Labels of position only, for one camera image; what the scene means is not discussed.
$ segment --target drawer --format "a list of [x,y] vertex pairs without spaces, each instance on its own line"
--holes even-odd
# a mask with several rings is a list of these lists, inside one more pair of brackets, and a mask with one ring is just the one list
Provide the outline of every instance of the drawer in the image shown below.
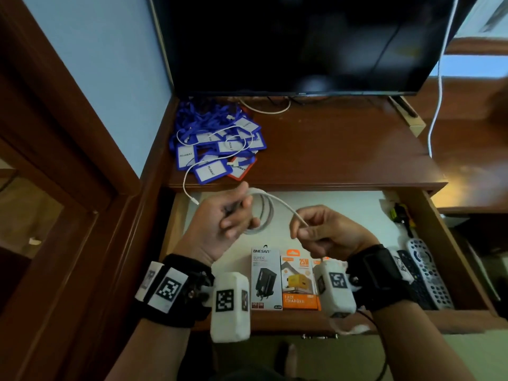
[[[199,201],[212,192],[194,193]],[[416,223],[416,233],[434,256],[435,264],[448,287],[456,310],[427,311],[434,324],[446,333],[473,333],[508,328],[497,316],[492,303],[474,275],[450,231],[444,225],[427,192],[419,188],[388,188],[384,191],[354,192],[274,192],[293,208],[325,204],[370,229],[386,247],[403,247],[407,235],[403,227],[392,223],[387,212],[393,200],[407,205]],[[161,258],[171,253],[190,222],[196,206],[183,194],[175,196]],[[239,271],[250,278],[251,247],[268,244],[279,248],[301,248],[289,238],[291,213],[275,204],[271,225],[262,233],[242,235],[213,266],[213,272]],[[336,328],[350,330],[359,324],[371,325],[365,317],[353,314],[343,320],[331,320],[319,311],[283,310],[251,312],[252,333],[334,334]],[[208,330],[209,319],[196,323],[195,330]]]

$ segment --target forearm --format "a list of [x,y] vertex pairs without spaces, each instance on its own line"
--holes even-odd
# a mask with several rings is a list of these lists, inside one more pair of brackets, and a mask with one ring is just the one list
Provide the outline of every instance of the forearm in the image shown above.
[[142,319],[106,381],[176,380],[190,332]]
[[375,313],[394,380],[474,380],[461,358],[416,303],[401,301]]

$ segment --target black remote control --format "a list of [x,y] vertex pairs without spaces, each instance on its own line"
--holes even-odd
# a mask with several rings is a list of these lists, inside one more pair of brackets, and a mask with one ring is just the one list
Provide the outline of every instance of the black remote control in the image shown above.
[[430,296],[427,287],[425,286],[425,282],[423,281],[422,274],[420,274],[420,270],[416,266],[415,261],[412,260],[409,252],[406,250],[398,250],[400,259],[402,263],[409,270],[411,275],[415,281],[410,285],[416,293],[416,297],[418,298],[417,302],[420,307],[424,310],[437,310],[437,307]]

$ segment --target black wrist strap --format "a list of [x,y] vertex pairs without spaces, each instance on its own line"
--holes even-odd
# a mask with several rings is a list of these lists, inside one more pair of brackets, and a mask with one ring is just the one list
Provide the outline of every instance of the black wrist strap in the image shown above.
[[[177,254],[169,254],[164,258],[162,264],[163,266],[147,288],[142,303],[139,303],[139,307],[142,309],[141,316],[158,324],[178,328],[191,328],[196,320],[205,320],[210,314],[211,308],[203,306],[206,294],[201,293],[200,289],[202,286],[213,286],[215,278],[211,268],[192,258]],[[183,283],[174,279],[168,280],[168,272],[171,268],[187,275],[188,278]],[[176,294],[174,299],[171,298],[172,294],[168,289],[173,290]],[[150,306],[150,300],[154,296],[172,302],[168,312]]]
[[354,293],[358,305],[377,311],[401,300],[416,300],[416,295],[397,268],[390,251],[382,244],[369,247],[348,260],[350,281],[361,289]]

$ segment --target television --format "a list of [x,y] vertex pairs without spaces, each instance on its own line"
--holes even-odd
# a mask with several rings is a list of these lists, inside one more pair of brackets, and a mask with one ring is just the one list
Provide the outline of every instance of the television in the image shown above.
[[[450,39],[476,0],[459,0]],[[416,94],[453,0],[150,0],[177,96]]]

